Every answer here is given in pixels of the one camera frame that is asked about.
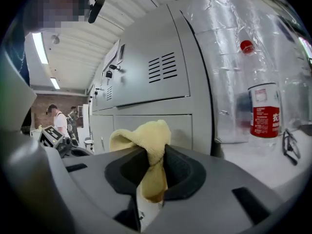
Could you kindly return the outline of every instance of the plastic wrap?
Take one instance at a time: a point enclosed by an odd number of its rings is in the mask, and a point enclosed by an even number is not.
[[[256,51],[271,62],[270,76],[281,93],[282,128],[309,120],[311,76],[295,34],[276,15],[268,15],[252,0],[193,0],[185,14],[204,56],[214,96],[216,140],[248,141],[250,114],[240,43],[251,40]]]

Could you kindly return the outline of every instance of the wall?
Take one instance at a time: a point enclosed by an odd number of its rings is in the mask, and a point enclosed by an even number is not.
[[[50,104],[55,104],[65,115],[70,112],[72,106],[82,106],[87,103],[87,97],[65,96],[65,95],[37,95],[31,110],[34,113],[35,128],[39,125],[47,127],[53,125],[53,118],[46,115],[46,110]],[[82,119],[77,121],[77,125],[82,125]]]

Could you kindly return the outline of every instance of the white t-shirt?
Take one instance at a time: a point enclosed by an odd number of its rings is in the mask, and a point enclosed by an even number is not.
[[[67,132],[67,120],[64,114],[61,112],[57,113],[57,116],[54,117],[54,127],[58,130],[58,127],[62,128],[62,134],[65,134],[65,137],[69,137]]]

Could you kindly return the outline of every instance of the red bottle cap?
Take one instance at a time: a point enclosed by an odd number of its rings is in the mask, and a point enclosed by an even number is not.
[[[254,45],[251,41],[245,40],[241,42],[240,49],[243,51],[244,54],[249,54],[254,51]]]

